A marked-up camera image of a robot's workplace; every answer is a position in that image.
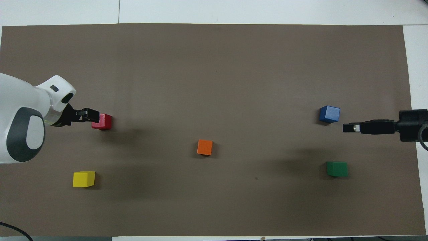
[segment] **yellow cube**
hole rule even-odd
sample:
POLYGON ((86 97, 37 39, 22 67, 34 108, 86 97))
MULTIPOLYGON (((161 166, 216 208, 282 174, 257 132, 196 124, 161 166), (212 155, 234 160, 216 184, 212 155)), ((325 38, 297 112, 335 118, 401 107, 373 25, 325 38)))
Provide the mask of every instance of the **yellow cube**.
POLYGON ((73 187, 90 187, 95 184, 95 172, 73 173, 73 187))

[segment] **black cable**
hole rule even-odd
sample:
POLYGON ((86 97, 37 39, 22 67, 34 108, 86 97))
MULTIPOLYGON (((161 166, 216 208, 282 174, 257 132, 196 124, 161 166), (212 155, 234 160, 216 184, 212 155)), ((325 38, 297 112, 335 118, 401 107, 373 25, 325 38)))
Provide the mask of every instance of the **black cable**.
POLYGON ((378 236, 378 238, 382 239, 383 241, 395 241, 395 240, 389 240, 389 239, 386 239, 386 238, 383 238, 383 237, 379 237, 379 236, 378 236))
POLYGON ((0 222, 0 225, 1 225, 1 226, 5 226, 5 227, 10 228, 10 229, 13 229, 13 230, 15 230, 15 231, 18 231, 18 232, 20 232, 22 235, 24 235, 24 236, 25 236, 29 241, 33 241, 33 239, 30 237, 30 235, 28 235, 24 230, 22 230, 22 229, 20 229, 20 228, 17 228, 17 227, 15 227, 15 226, 12 226, 12 225, 10 225, 10 224, 3 223, 3 222, 0 222))
POLYGON ((423 124, 421 128, 418 131, 418 141, 421 144, 421 146, 428 151, 428 147, 425 145, 424 140, 422 139, 422 132, 428 128, 428 124, 423 124))

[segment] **green cube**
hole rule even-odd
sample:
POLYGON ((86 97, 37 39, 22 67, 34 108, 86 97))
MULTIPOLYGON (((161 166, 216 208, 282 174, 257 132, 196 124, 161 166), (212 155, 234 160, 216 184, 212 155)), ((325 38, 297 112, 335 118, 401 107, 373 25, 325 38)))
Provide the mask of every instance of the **green cube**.
POLYGON ((346 162, 327 162, 327 174, 332 177, 347 177, 348 164, 346 162))

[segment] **red cube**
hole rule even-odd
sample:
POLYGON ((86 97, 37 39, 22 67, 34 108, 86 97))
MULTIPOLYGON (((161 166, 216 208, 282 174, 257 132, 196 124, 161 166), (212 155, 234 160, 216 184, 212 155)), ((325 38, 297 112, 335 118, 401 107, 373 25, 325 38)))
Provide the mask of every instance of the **red cube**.
POLYGON ((92 122, 92 128, 98 130, 110 130, 111 129, 111 115, 100 114, 100 122, 92 122))

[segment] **blue cube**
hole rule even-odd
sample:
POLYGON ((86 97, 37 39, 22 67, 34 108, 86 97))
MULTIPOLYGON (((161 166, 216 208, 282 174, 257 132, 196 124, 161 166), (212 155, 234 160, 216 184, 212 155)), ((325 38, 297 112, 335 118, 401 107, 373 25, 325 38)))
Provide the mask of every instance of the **blue cube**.
POLYGON ((340 108, 326 105, 320 109, 320 121, 333 123, 339 121, 340 108))

